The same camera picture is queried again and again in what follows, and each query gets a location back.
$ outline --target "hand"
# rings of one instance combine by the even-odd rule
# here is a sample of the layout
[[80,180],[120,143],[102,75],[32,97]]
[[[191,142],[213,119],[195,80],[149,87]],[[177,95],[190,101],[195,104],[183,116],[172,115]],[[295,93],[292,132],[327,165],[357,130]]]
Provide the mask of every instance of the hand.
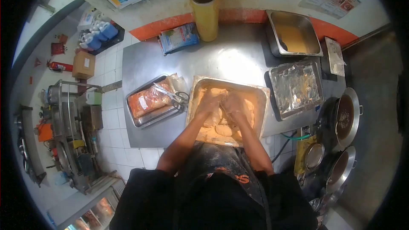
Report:
[[197,106],[196,115],[203,114],[208,116],[218,109],[220,101],[226,97],[226,94],[220,94],[216,97],[212,96],[210,89],[207,89],[203,95],[200,104]]
[[250,123],[251,113],[244,99],[238,93],[229,92],[227,97],[221,101],[221,106],[233,121],[237,122],[244,117]]

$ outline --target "metal strainer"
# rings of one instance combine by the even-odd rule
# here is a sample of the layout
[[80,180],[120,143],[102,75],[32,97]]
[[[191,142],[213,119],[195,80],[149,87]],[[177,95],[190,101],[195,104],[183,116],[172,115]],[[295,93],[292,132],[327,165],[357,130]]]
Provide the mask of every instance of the metal strainer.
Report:
[[304,154],[305,167],[310,170],[319,166],[324,157],[324,152],[325,148],[321,143],[310,145]]

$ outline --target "person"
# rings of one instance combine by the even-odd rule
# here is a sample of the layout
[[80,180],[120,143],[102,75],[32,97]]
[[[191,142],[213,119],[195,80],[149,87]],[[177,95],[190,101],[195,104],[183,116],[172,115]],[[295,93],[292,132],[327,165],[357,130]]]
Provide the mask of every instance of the person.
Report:
[[[196,142],[219,104],[238,125],[244,148]],[[295,176],[274,173],[243,99],[208,91],[156,169],[131,170],[110,222],[111,230],[316,228]]]

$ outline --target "stainless steel table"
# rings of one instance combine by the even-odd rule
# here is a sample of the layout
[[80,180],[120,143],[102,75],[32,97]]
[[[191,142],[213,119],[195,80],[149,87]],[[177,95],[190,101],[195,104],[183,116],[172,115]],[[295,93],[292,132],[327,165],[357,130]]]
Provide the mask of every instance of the stainless steel table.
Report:
[[[319,64],[319,57],[309,57]],[[187,46],[182,50],[163,56],[156,38],[136,43],[124,49],[122,63],[122,91],[125,95],[142,84],[159,76],[177,73],[183,76],[189,87],[194,75],[207,75],[233,80],[241,83],[271,86],[268,69],[291,61],[290,58],[275,58],[269,48],[262,24],[239,24],[219,27],[215,41]],[[340,97],[345,89],[345,79],[338,81],[322,80],[325,99]],[[274,101],[271,91],[270,100]],[[319,110],[309,110],[299,115],[280,121],[275,116],[272,105],[263,136],[275,135],[311,125],[318,117]],[[130,114],[125,108],[126,128],[131,147],[167,147],[185,128],[187,113],[166,119],[143,129],[136,129]]]

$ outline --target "white tile floor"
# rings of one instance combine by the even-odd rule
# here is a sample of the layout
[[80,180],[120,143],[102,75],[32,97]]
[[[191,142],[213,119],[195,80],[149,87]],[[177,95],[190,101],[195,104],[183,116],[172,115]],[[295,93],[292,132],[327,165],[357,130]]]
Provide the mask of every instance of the white tile floor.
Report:
[[[95,60],[95,76],[88,79],[88,83],[104,86],[122,80],[123,49],[137,42],[139,40],[126,33],[121,43],[98,54]],[[107,172],[116,170],[124,180],[128,180],[133,168],[155,169],[164,149],[130,147],[125,125],[122,88],[102,95],[102,110],[104,128],[98,131],[99,160],[102,169]],[[261,143],[268,156],[273,159],[286,140],[284,136],[278,134],[262,138]],[[295,156],[296,144],[297,142],[290,141],[286,145],[274,163],[275,172],[280,172],[288,160]]]

